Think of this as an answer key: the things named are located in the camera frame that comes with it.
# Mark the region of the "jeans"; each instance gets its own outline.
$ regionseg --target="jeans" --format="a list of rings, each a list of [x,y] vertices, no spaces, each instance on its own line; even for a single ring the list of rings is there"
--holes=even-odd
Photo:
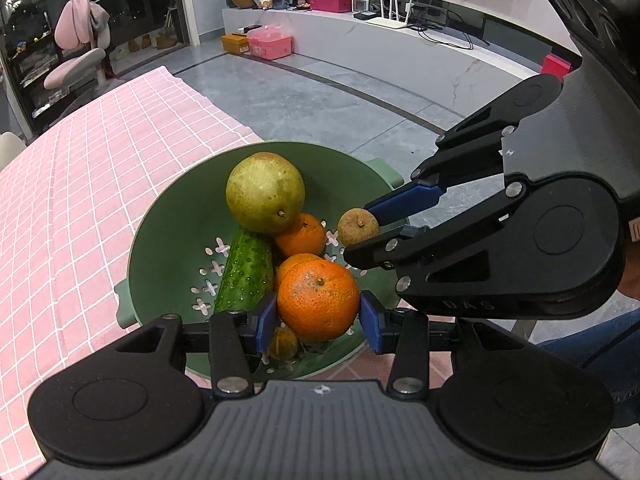
[[[538,346],[563,361],[580,366],[592,354],[640,320],[640,309],[582,332],[545,341]],[[603,383],[614,401],[614,428],[640,422],[640,330],[590,363],[585,371]]]

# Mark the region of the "pink chair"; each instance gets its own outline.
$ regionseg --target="pink chair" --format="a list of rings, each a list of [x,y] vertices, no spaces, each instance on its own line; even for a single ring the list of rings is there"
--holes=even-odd
[[[107,80],[100,66],[106,56],[105,49],[111,43],[108,22],[109,13],[90,0],[69,0],[62,10],[54,32],[58,46],[63,50],[75,50],[85,44],[91,46],[91,50],[53,69],[44,80],[44,88],[71,86],[91,71],[95,71],[98,85],[78,97],[59,119],[122,84],[119,80]]]

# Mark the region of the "cucumber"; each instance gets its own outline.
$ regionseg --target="cucumber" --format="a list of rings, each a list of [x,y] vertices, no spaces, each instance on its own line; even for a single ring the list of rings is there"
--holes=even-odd
[[[271,246],[260,235],[240,228],[231,242],[214,312],[252,310],[266,292],[273,290]]]

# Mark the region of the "white router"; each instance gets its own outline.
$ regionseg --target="white router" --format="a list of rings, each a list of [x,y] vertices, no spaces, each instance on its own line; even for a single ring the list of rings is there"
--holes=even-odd
[[[367,20],[367,23],[373,23],[374,25],[379,25],[380,27],[386,28],[405,28],[409,23],[409,15],[411,14],[411,8],[414,5],[414,0],[409,0],[409,4],[407,8],[404,10],[406,16],[404,17],[404,22],[400,21],[400,14],[398,13],[398,0],[396,0],[396,18],[392,20],[393,12],[394,12],[394,0],[389,0],[389,17],[385,18],[385,4],[384,0],[380,0],[380,14],[381,17],[371,18]]]

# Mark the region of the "white marble ledge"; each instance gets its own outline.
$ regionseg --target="white marble ledge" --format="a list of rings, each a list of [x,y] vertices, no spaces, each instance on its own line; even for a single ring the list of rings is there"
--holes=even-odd
[[[411,91],[468,116],[535,72],[485,48],[461,50],[430,43],[410,29],[363,22],[350,12],[223,9],[225,30],[281,25],[293,51],[349,68]],[[446,34],[430,38],[464,45]]]

